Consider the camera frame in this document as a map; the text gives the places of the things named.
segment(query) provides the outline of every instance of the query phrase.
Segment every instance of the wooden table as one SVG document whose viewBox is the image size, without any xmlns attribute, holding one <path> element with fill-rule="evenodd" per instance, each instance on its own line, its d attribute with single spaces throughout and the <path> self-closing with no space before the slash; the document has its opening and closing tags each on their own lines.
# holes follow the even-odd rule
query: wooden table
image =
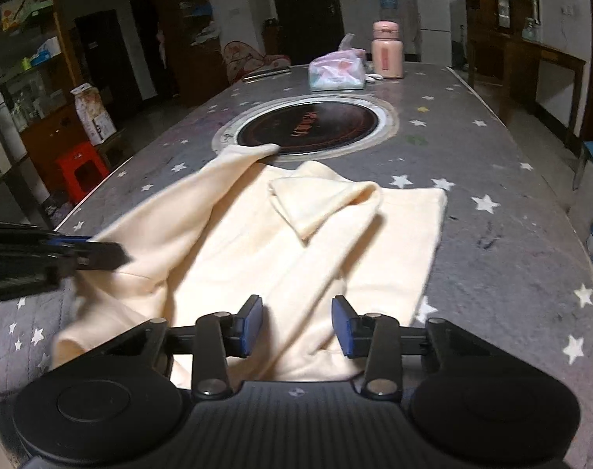
<svg viewBox="0 0 593 469">
<path fill-rule="evenodd" d="M 508 125 L 511 118 L 513 100 L 521 103 L 532 114 L 536 114 L 538 104 L 535 100 L 535 94 L 540 61 L 574 71 L 574 91 L 572 105 L 570 106 L 570 118 L 567 133 L 562 139 L 565 145 L 568 146 L 570 139 L 574 136 L 577 115 L 579 114 L 585 61 L 539 42 L 511 37 L 496 31 L 474 32 L 468 36 L 468 84 L 471 87 L 474 87 L 476 81 L 477 48 L 485 45 L 503 51 L 503 87 L 498 117 L 505 125 Z"/>
</svg>

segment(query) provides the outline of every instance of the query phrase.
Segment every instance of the metal screw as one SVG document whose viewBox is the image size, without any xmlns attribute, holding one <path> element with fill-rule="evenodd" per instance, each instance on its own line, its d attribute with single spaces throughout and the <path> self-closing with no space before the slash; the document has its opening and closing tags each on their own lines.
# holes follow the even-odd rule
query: metal screw
<svg viewBox="0 0 593 469">
<path fill-rule="evenodd" d="M 218 395 L 227 389 L 227 385 L 220 379 L 205 379 L 198 384 L 196 389 L 204 395 Z"/>
<path fill-rule="evenodd" d="M 373 379 L 366 385 L 366 389 L 375 395 L 391 395 L 397 392 L 398 386 L 389 379 Z"/>
</svg>

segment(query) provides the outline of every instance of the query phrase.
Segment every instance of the red plastic stool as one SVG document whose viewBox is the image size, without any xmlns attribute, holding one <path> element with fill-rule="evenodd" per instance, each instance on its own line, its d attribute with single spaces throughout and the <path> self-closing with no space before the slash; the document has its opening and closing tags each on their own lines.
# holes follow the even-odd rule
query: red plastic stool
<svg viewBox="0 0 593 469">
<path fill-rule="evenodd" d="M 75 146 L 59 157 L 56 163 L 62 169 L 68 195 L 75 204 L 109 174 L 97 150 L 88 141 Z"/>
</svg>

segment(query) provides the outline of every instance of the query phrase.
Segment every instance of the star pattern tablecloth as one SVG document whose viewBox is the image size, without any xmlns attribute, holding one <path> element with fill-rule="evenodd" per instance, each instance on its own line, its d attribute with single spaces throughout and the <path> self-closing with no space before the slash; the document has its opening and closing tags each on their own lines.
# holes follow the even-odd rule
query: star pattern tablecloth
<svg viewBox="0 0 593 469">
<path fill-rule="evenodd" d="M 236 115 L 308 93 L 302 67 L 230 87 L 119 167 L 60 230 L 98 233 L 210 161 L 212 137 Z M 364 93 L 396 108 L 398 133 L 321 162 L 350 180 L 448 195 L 414 324 L 445 317 L 569 385 L 583 415 L 567 461 L 593 469 L 593 268 L 566 214 L 496 115 L 449 69 L 407 64 L 403 80 L 367 84 Z M 74 304 L 67 281 L 62 291 L 0 305 L 0 393 L 47 370 L 52 337 L 72 318 Z"/>
</svg>

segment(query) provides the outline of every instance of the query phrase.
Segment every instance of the round black disc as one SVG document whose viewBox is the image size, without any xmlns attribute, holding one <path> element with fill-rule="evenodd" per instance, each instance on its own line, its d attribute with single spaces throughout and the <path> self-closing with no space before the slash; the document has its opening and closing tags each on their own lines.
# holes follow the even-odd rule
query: round black disc
<svg viewBox="0 0 593 469">
<path fill-rule="evenodd" d="M 467 461 L 527 467 L 564 456 L 579 427 L 576 397 L 552 378 L 433 376 L 411 398 L 432 443 Z"/>
<path fill-rule="evenodd" d="M 238 144 L 274 143 L 281 155 L 330 150 L 366 137 L 379 118 L 370 109 L 348 102 L 307 102 L 281 107 L 246 124 Z"/>
<path fill-rule="evenodd" d="M 106 356 L 64 365 L 27 385 L 16 399 L 14 425 L 32 455 L 105 465 L 160 444 L 182 410 L 181 393 L 168 379 L 132 358 Z"/>
</svg>

